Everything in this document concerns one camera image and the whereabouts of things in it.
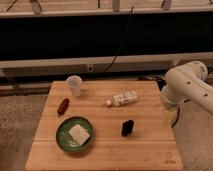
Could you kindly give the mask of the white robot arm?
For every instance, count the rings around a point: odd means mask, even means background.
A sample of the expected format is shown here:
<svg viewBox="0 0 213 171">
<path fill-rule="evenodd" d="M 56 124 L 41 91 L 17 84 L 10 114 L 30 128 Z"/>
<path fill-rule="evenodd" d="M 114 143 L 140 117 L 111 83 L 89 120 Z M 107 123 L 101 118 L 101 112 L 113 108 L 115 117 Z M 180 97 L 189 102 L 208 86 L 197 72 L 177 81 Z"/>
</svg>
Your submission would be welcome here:
<svg viewBox="0 0 213 171">
<path fill-rule="evenodd" d="M 170 121 L 174 127 L 179 120 L 179 106 L 185 100 L 192 100 L 213 115 L 213 86 L 205 82 L 208 69 L 201 61 L 191 61 L 173 67 L 165 74 L 166 85 L 160 91 L 160 99 L 165 106 L 165 114 L 176 112 Z"/>
</svg>

